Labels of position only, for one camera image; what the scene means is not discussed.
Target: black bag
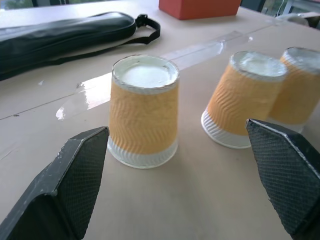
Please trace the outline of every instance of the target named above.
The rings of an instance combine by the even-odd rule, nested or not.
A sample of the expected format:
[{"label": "black bag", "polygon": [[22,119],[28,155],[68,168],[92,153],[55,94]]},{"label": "black bag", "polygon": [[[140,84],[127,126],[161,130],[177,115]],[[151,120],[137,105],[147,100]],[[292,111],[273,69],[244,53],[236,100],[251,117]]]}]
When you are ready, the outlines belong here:
[{"label": "black bag", "polygon": [[[129,38],[141,26],[150,26],[155,32],[150,36],[131,39],[102,50],[52,59],[85,47]],[[101,55],[127,44],[147,45],[159,36],[160,24],[147,15],[141,14],[134,19],[121,12],[2,28],[0,29],[0,81],[32,69]]]}]

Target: cardboard surface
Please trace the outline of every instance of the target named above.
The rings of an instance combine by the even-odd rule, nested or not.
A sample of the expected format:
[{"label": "cardboard surface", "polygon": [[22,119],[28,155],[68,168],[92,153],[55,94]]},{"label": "cardboard surface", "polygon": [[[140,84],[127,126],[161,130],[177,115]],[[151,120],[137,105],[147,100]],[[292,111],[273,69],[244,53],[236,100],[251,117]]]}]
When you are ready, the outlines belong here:
[{"label": "cardboard surface", "polygon": [[[161,38],[148,47],[126,47],[0,82],[0,221],[67,139],[109,125],[109,102],[57,119],[57,110],[78,96],[78,83],[111,72],[112,65],[125,56],[160,56],[237,30],[248,33],[252,41],[181,71],[179,148],[169,162],[137,170],[107,152],[84,239],[290,240],[260,182],[252,150],[216,144],[203,131],[200,118],[232,54],[252,50],[280,58],[292,46],[320,50],[320,32],[293,23],[274,26],[272,18],[243,8],[237,16],[178,21],[158,10],[157,2],[145,4],[107,1],[0,14],[0,25],[12,26],[117,10],[135,16],[147,13],[162,27]],[[87,105],[92,95],[84,95],[77,104]],[[318,151],[319,120],[318,105],[303,131]]]}]

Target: strap buckle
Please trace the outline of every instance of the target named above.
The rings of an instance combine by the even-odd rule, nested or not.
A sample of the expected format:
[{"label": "strap buckle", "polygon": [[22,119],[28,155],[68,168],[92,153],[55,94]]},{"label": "strap buckle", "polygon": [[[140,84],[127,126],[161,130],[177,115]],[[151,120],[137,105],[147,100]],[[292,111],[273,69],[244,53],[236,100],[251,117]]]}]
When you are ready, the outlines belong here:
[{"label": "strap buckle", "polygon": [[140,28],[142,26],[147,26],[147,23],[146,23],[147,19],[148,19],[148,15],[147,14],[140,14],[135,20],[136,26],[138,28]]}]

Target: window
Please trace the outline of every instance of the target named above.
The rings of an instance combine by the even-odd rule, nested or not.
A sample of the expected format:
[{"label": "window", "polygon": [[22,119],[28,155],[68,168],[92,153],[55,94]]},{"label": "window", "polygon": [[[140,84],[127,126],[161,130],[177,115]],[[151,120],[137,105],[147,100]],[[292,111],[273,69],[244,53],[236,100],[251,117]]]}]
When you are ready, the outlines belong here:
[{"label": "window", "polygon": [[[266,0],[262,13],[276,17],[284,13],[288,0]],[[292,6],[291,13],[305,13],[308,10]]]},{"label": "window", "polygon": [[111,0],[69,0],[70,4],[82,4],[82,3],[102,2],[102,1],[111,1]]},{"label": "window", "polygon": [[33,8],[32,0],[0,0],[0,10]]}]

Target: orange paper cup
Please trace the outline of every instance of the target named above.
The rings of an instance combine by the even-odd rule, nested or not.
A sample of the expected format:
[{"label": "orange paper cup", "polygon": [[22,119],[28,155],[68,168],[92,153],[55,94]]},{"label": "orange paper cup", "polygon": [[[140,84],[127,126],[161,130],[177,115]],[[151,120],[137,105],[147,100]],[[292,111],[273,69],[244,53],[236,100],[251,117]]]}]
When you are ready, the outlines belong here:
[{"label": "orange paper cup", "polygon": [[177,151],[179,71],[168,60],[134,55],[113,66],[108,149],[123,164],[149,169]]},{"label": "orange paper cup", "polygon": [[266,120],[287,74],[278,59],[253,51],[232,55],[201,117],[205,132],[234,149],[251,146],[247,119]]},{"label": "orange paper cup", "polygon": [[291,47],[281,61],[288,68],[288,76],[268,121],[300,133],[320,98],[320,52]]}]

